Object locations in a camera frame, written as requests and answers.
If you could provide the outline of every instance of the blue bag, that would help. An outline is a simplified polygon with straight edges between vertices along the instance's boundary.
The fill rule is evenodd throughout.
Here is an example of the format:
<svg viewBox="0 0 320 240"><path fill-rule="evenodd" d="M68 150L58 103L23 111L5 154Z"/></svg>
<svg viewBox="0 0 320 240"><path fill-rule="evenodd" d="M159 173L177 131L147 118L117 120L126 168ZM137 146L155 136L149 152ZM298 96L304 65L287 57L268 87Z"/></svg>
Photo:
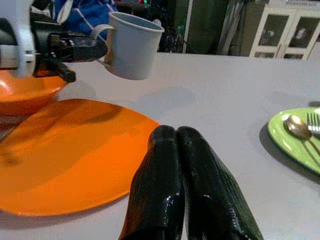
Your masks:
<svg viewBox="0 0 320 240"><path fill-rule="evenodd" d="M68 30L90 34L99 24L109 23L109 12L118 11L113 0L54 0L54 20ZM106 31L100 39L107 39Z"/></svg>

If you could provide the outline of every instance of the white mug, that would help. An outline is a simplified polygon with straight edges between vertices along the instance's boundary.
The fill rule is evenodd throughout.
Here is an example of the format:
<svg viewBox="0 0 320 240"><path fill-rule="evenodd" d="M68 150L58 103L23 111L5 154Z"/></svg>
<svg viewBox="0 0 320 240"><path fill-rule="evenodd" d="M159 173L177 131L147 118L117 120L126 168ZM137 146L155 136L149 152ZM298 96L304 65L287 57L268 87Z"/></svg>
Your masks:
<svg viewBox="0 0 320 240"><path fill-rule="evenodd" d="M130 80L146 79L151 72L163 27L134 15L110 12L109 24L96 26L91 37L109 30L104 67L112 74Z"/></svg>

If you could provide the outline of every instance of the glass cabinet door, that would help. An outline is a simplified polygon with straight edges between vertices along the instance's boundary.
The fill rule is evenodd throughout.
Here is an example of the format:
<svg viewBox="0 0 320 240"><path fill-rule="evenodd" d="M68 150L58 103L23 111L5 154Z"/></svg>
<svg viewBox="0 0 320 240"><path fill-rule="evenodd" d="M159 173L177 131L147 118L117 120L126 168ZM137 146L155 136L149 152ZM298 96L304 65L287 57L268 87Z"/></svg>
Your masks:
<svg viewBox="0 0 320 240"><path fill-rule="evenodd" d="M269 14L266 18L258 45L277 47L288 19L289 15Z"/></svg>
<svg viewBox="0 0 320 240"><path fill-rule="evenodd" d="M250 51L250 57L277 58L295 14L295 9L265 6Z"/></svg>
<svg viewBox="0 0 320 240"><path fill-rule="evenodd" d="M298 10L280 58L307 59L320 33L320 12Z"/></svg>

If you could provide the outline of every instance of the white table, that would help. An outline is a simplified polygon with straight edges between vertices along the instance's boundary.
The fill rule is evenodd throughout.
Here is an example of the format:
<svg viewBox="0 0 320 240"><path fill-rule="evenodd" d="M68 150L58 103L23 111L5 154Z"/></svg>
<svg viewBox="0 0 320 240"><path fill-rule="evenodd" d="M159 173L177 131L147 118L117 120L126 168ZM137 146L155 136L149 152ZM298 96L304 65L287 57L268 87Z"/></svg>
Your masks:
<svg viewBox="0 0 320 240"><path fill-rule="evenodd" d="M161 124L195 127L235 176L266 240L319 239L320 178L283 154L265 124L282 110L317 104L320 62L160 53L142 81L95 62L73 68L78 80L60 99L110 102ZM0 213L0 239L117 240L127 202L55 217Z"/></svg>

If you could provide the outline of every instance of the spoon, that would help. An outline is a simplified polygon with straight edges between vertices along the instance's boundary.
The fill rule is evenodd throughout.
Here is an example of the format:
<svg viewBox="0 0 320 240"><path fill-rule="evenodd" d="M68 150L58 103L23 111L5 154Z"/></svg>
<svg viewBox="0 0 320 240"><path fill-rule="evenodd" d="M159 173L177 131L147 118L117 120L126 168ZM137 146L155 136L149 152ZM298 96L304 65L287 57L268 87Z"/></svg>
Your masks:
<svg viewBox="0 0 320 240"><path fill-rule="evenodd" d="M307 124L296 115L290 115L284 121L289 132L296 138L308 141L320 157L319 148L310 140L312 137L311 131L308 129Z"/></svg>

